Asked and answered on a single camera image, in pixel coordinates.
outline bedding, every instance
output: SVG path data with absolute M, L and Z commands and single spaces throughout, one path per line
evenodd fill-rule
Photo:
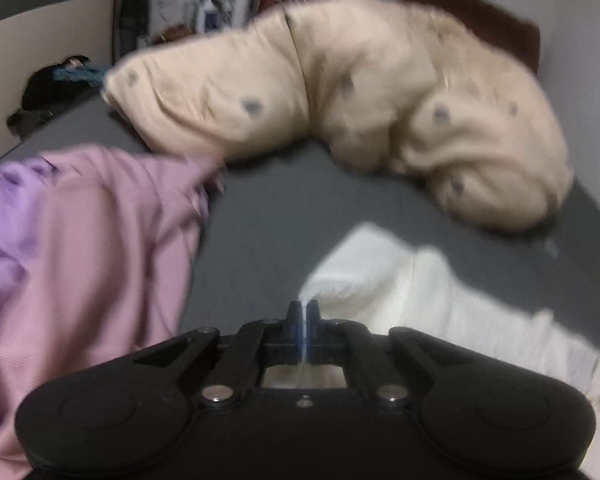
M 220 167 L 91 145 L 42 157 L 34 257 L 0 312 L 0 480 L 29 470 L 14 416 L 30 391 L 176 334 Z
M 342 163 L 424 178 L 465 221 L 522 231 L 571 187 L 534 76 L 461 22 L 391 0 L 277 7 L 245 30 L 144 51 L 104 99 L 153 148 L 234 161 L 307 131 Z
M 40 158 L 0 167 L 0 314 L 34 260 L 40 203 L 51 178 L 51 165 Z
M 600 349 L 557 324 L 551 311 L 531 316 L 512 309 L 458 280 L 436 248 L 412 247 L 368 223 L 325 256 L 298 299 L 304 306 L 317 300 L 325 319 L 352 319 L 383 335 L 409 326 L 570 384 L 595 411 L 595 436 L 580 468 L 600 480 Z M 300 368 L 301 379 L 314 387 L 337 377 Z
M 94 99 L 3 161 L 85 142 L 147 151 L 132 128 Z M 548 308 L 600 348 L 600 210 L 578 182 L 550 230 L 492 234 L 444 216 L 401 178 L 343 170 L 312 140 L 229 166 L 224 193 L 211 203 L 181 330 L 216 326 L 235 333 L 250 320 L 286 316 L 311 270 L 364 221 L 413 246 L 437 247 L 463 283 L 531 314 Z

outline black bag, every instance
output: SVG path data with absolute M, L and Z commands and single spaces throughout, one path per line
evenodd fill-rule
M 71 56 L 62 63 L 45 66 L 33 74 L 27 82 L 22 95 L 22 109 L 25 111 L 40 110 L 54 104 L 67 104 L 86 92 L 90 85 L 87 81 L 55 81 L 54 70 L 64 68 L 72 60 L 87 63 L 86 56 Z

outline beige comforter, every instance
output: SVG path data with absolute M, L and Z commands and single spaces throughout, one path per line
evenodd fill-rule
M 391 0 L 278 7 L 133 54 L 103 97 L 154 150 L 232 161 L 311 133 L 357 170 L 427 179 L 443 210 L 490 228 L 533 226 L 573 180 L 522 63 L 444 12 Z

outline mattress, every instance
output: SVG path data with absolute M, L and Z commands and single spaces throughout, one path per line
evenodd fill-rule
M 96 98 L 2 160 L 85 142 L 146 151 Z M 467 285 L 527 312 L 549 308 L 600 347 L 600 212 L 579 184 L 548 232 L 506 237 L 444 216 L 403 178 L 343 170 L 310 141 L 229 168 L 224 194 L 212 200 L 182 330 L 234 333 L 250 320 L 283 317 L 310 271 L 364 221 L 414 246 L 436 246 Z

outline clutter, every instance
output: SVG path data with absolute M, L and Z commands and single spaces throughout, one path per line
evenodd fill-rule
M 213 0 L 203 0 L 198 6 L 196 33 L 205 34 L 213 30 L 228 28 L 230 25 L 228 12 L 230 12 L 230 4 L 224 6 Z
M 86 56 L 71 56 L 33 74 L 22 96 L 22 108 L 7 118 L 12 134 L 26 137 L 78 102 L 92 97 L 106 70 Z
M 173 25 L 162 31 L 158 36 L 152 39 L 152 44 L 160 45 L 164 43 L 173 43 L 174 41 L 183 40 L 189 36 L 193 36 L 195 32 L 184 23 Z

